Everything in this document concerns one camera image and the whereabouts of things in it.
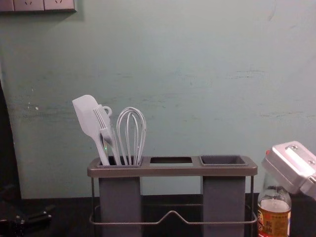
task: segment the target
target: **dark countertop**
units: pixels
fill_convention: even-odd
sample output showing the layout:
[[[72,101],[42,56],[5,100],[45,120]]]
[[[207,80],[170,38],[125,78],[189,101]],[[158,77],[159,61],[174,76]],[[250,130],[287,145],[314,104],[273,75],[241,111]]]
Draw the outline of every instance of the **dark countertop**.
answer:
[[[144,196],[143,217],[146,221],[158,220],[167,211],[174,209],[187,220],[200,221],[201,212],[198,205],[200,195]],[[92,205],[91,198],[29,199],[15,205],[25,214],[42,211],[48,205],[56,205],[52,213],[50,227],[27,234],[26,237],[93,237],[93,228],[89,224]],[[291,237],[316,236],[316,201],[303,195],[292,197]],[[177,217],[169,216],[160,226],[145,227],[144,237],[199,237],[200,226],[186,226]],[[245,227],[245,237],[249,237]]]

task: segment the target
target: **metal frame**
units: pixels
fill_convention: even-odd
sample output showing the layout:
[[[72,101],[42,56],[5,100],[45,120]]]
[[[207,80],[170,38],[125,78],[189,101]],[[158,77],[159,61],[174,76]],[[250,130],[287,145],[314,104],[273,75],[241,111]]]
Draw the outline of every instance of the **metal frame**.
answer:
[[[234,159],[236,156],[223,156]],[[87,169],[91,178],[131,178],[159,176],[216,176],[246,177],[257,174],[257,165],[249,158],[240,156],[243,164],[208,164],[201,156],[192,157],[142,157],[139,166],[134,165],[101,165],[100,159],[94,159]],[[191,163],[192,166],[151,166],[153,163]]]
[[[143,226],[149,226],[149,225],[158,225],[160,224],[167,216],[171,214],[175,214],[176,216],[179,217],[179,219],[187,224],[187,225],[236,225],[236,224],[243,224],[243,225],[251,225],[250,226],[250,233],[249,236],[253,237],[253,224],[257,222],[257,216],[253,212],[254,208],[254,193],[253,193],[253,186],[254,186],[254,176],[251,176],[250,180],[250,194],[251,194],[251,200],[250,200],[250,221],[229,221],[229,222],[190,222],[187,221],[185,218],[183,218],[177,211],[175,210],[170,210],[167,212],[160,220],[156,222],[95,222],[95,210],[99,208],[100,206],[95,206],[94,204],[94,178],[91,178],[91,189],[92,189],[92,214],[90,215],[89,222],[93,224],[93,230],[94,233],[93,235],[95,236],[96,226],[115,226],[115,225],[143,225]]]

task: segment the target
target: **bottle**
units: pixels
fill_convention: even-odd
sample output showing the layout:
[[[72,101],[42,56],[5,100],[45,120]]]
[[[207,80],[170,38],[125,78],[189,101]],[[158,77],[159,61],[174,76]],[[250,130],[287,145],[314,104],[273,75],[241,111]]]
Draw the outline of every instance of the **bottle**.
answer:
[[[269,174],[258,196],[258,237],[289,237],[291,197]]]

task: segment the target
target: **container opening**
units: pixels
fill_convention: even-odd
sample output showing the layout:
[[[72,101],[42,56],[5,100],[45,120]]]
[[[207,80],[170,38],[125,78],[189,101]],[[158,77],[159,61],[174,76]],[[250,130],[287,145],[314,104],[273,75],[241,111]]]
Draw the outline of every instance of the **container opening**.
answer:
[[[124,164],[123,156],[119,156],[119,157],[120,157],[120,162]],[[110,165],[116,165],[114,156],[109,156],[109,163]]]
[[[193,166],[191,157],[152,157],[150,166]]]
[[[209,165],[246,165],[240,156],[201,156],[201,160]]]

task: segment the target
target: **bottle label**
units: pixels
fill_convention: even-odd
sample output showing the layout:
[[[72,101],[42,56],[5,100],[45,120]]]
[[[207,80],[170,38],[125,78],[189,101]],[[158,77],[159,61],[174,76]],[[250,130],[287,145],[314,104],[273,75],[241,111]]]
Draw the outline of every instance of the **bottle label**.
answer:
[[[289,237],[291,210],[271,212],[258,207],[258,237]]]

